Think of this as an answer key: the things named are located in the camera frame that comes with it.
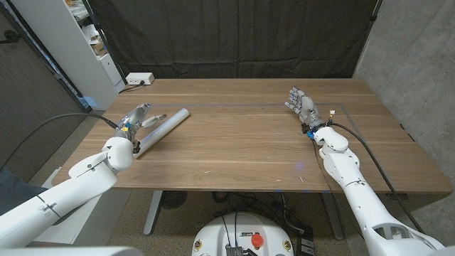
metal robotic hand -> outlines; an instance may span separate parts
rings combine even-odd
[[[289,100],[291,103],[284,103],[287,107],[299,115],[304,132],[313,131],[324,126],[324,121],[319,116],[318,107],[313,100],[297,87],[292,87],[289,91]]]
[[[114,137],[121,137],[131,141],[134,147],[133,154],[136,154],[140,151],[140,142],[135,139],[135,135],[139,128],[150,128],[159,120],[166,118],[165,114],[161,114],[150,117],[144,121],[144,118],[147,116],[147,113],[149,113],[149,110],[149,103],[140,104],[135,109],[130,111],[126,116],[124,116],[117,124],[118,128],[114,133]]]

gray fabric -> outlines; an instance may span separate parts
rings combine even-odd
[[[46,190],[46,188],[28,185],[4,167],[0,171],[0,215]]]
[[[377,0],[89,0],[125,74],[350,78]]]

gray wall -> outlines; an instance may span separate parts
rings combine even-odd
[[[354,78],[366,81],[455,185],[455,2],[383,1]],[[422,198],[407,202],[419,224],[455,245],[455,193]]]

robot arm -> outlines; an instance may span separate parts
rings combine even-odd
[[[134,138],[137,130],[165,117],[144,121],[149,108],[149,104],[139,105],[120,120],[102,152],[74,165],[69,171],[70,179],[0,216],[0,248],[26,246],[72,209],[113,187],[117,182],[115,175],[127,170],[134,151],[140,150]]]
[[[313,101],[301,90],[294,87],[290,93],[294,104],[286,103],[286,106],[299,115],[308,136],[322,146],[319,154],[324,168],[343,189],[370,255],[430,255],[443,249],[439,241],[389,214],[360,172],[360,161],[348,148],[348,140],[327,126],[316,107],[311,106]]]

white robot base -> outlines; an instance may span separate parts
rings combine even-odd
[[[276,223],[255,213],[239,212],[216,218],[202,228],[194,239],[191,255],[290,256],[294,249],[289,236]]]

